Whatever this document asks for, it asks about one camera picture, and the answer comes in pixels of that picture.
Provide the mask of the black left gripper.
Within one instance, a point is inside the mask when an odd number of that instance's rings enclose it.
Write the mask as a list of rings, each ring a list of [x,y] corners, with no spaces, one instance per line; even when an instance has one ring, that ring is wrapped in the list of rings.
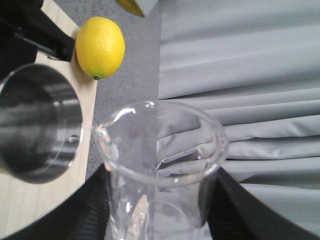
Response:
[[[16,9],[15,4],[38,9]],[[54,60],[70,62],[75,40],[64,33],[40,8],[42,0],[0,2],[0,78],[20,66],[35,62],[38,50]],[[13,31],[4,21],[16,20]]]

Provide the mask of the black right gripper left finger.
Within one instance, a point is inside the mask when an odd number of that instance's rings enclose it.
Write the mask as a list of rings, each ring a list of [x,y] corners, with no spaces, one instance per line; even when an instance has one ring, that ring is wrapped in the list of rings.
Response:
[[[110,216],[109,172],[101,164],[67,200],[6,240],[103,240]]]

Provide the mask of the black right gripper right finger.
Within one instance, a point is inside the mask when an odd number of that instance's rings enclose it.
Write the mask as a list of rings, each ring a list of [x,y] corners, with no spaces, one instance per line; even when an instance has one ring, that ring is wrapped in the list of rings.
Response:
[[[280,216],[245,190],[223,168],[206,177],[207,205],[214,240],[318,240],[319,236]]]

